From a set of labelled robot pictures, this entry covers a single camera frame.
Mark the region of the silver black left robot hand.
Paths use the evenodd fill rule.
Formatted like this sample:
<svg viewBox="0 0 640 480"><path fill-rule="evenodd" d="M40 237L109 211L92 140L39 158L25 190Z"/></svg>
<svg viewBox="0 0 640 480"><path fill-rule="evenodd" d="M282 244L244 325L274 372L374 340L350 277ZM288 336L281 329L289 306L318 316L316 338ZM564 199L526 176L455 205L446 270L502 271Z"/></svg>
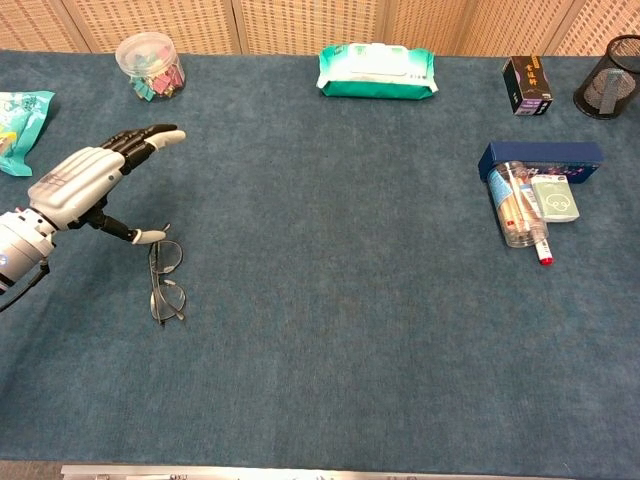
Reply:
<svg viewBox="0 0 640 480"><path fill-rule="evenodd" d="M185 138L174 124L121 131L98 147L76 151L32 185L29 206L60 231L89 224L134 245L161 241L165 230L130 228L105 215L103 208L122 177L155 151Z"/></svg>

